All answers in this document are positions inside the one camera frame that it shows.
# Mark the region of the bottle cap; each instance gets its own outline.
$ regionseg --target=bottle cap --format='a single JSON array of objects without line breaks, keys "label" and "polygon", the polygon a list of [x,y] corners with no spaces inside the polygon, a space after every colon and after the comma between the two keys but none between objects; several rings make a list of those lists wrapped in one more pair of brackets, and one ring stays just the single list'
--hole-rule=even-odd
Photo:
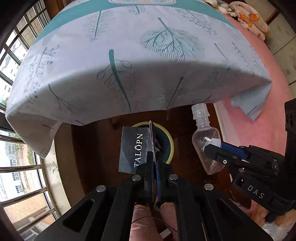
[{"label": "bottle cap", "polygon": [[196,115],[204,114],[205,116],[210,116],[207,111],[207,105],[205,103],[195,104],[191,107],[193,113],[193,119],[196,119]]}]

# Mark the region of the teal border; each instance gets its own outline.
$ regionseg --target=teal border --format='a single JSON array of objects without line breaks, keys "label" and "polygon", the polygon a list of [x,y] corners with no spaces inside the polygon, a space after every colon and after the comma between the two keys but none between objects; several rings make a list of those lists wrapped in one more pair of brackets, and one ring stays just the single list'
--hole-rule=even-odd
[{"label": "teal border", "polygon": [[[56,30],[60,26],[69,23],[77,18],[86,16],[88,14],[99,12],[103,10],[107,10],[110,8],[115,7],[125,7],[125,6],[134,6],[135,4],[117,4],[117,3],[110,3],[108,0],[90,0],[81,4],[78,4],[74,7],[71,7],[58,15],[56,15],[49,24],[44,28],[44,30],[39,34],[33,44],[37,41],[42,39],[47,34],[51,33],[52,31]],[[174,8],[181,8],[187,9],[194,12],[199,12],[215,19],[221,20],[226,24],[234,27],[226,17],[224,17],[220,12],[213,9],[206,3],[202,3],[196,0],[176,0],[176,3],[172,4],[137,4],[137,5],[156,5],[156,6],[163,6],[163,7],[174,7]]]}]

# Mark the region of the metal railing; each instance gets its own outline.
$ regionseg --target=metal railing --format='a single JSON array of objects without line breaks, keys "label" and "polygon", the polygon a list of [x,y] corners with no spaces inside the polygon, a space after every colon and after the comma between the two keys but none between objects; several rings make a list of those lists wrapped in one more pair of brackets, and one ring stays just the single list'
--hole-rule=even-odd
[{"label": "metal railing", "polygon": [[1,134],[0,134],[0,141],[7,141],[7,142],[25,144],[22,139],[15,138],[15,137],[8,137],[8,136],[4,136],[4,135],[1,135]]},{"label": "metal railing", "polygon": [[34,197],[34,196],[36,196],[38,194],[44,193],[46,191],[47,191],[47,188],[40,188],[40,189],[38,189],[36,191],[26,193],[26,194],[24,194],[22,196],[18,196],[18,197],[9,199],[7,201],[3,201],[3,202],[1,202],[1,204],[2,204],[3,207],[7,207],[7,206],[10,206],[12,204],[16,204],[18,202],[21,202],[21,201],[24,201],[24,200],[29,199],[31,197]]},{"label": "metal railing", "polygon": [[32,222],[30,222],[30,223],[26,224],[25,226],[21,227],[20,229],[18,229],[17,232],[20,235],[23,234],[24,232],[28,231],[29,229],[34,227],[36,224],[38,224],[40,221],[42,221],[43,219],[45,219],[46,217],[48,217],[49,215],[51,215],[54,212],[55,212],[54,208],[49,209],[47,212],[45,212],[44,214],[42,214],[41,216],[39,216],[38,218],[36,218]]},{"label": "metal railing", "polygon": [[0,77],[9,85],[12,86],[13,81],[0,71]]},{"label": "metal railing", "polygon": [[0,173],[8,172],[23,172],[40,169],[41,165],[30,165],[30,166],[16,166],[16,167],[0,167]]}]

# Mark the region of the pink bedsheet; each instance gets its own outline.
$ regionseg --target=pink bedsheet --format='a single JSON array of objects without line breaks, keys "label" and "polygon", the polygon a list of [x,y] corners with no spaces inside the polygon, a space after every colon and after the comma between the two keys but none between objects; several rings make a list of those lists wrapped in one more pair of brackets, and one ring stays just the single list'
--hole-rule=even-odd
[{"label": "pink bedsheet", "polygon": [[240,108],[232,107],[229,98],[216,103],[223,140],[237,146],[259,146],[284,155],[287,138],[284,103],[292,99],[288,82],[265,43],[233,18],[227,18],[256,50],[271,76],[272,88],[262,113],[255,121]]}]

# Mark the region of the tree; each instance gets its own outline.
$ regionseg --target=tree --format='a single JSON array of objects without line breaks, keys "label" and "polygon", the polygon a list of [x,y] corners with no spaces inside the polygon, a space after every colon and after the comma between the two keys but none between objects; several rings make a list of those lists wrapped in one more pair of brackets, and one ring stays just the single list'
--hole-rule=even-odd
[{"label": "tree", "polygon": [[11,57],[9,56],[9,54],[7,54],[7,55],[5,56],[5,59],[4,59],[4,60],[5,60],[5,65],[2,67],[1,71],[3,71],[3,69],[7,67],[7,65],[8,65],[8,63],[9,63],[9,61],[10,61],[10,59],[11,59]]},{"label": "tree", "polygon": [[28,155],[27,155],[27,157],[28,157],[30,165],[35,165],[34,152],[30,147],[28,147]]},{"label": "tree", "polygon": [[8,97],[6,97],[5,100],[2,100],[2,104],[5,105],[5,106],[7,106],[7,102],[8,102]]}]

